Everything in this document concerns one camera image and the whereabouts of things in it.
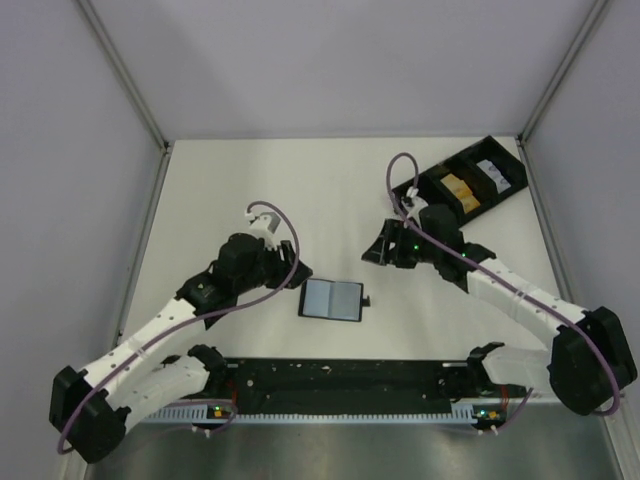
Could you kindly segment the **black leather card holder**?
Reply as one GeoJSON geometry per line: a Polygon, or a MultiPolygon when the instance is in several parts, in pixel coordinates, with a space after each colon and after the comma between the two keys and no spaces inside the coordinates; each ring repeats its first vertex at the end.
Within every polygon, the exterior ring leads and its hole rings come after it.
{"type": "Polygon", "coordinates": [[[298,316],[357,323],[370,306],[363,283],[311,278],[302,285],[298,316]]]}

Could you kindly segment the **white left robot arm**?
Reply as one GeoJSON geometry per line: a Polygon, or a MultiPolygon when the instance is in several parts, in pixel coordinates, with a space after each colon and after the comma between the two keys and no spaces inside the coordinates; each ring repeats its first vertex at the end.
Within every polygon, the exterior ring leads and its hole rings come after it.
{"type": "Polygon", "coordinates": [[[133,410],[120,400],[135,383],[222,317],[296,289],[311,273],[300,259],[297,237],[270,248],[256,235],[231,235],[217,258],[127,340],[81,369],[67,365],[55,374],[49,422],[59,433],[58,454],[102,460],[124,439],[133,410]]]}

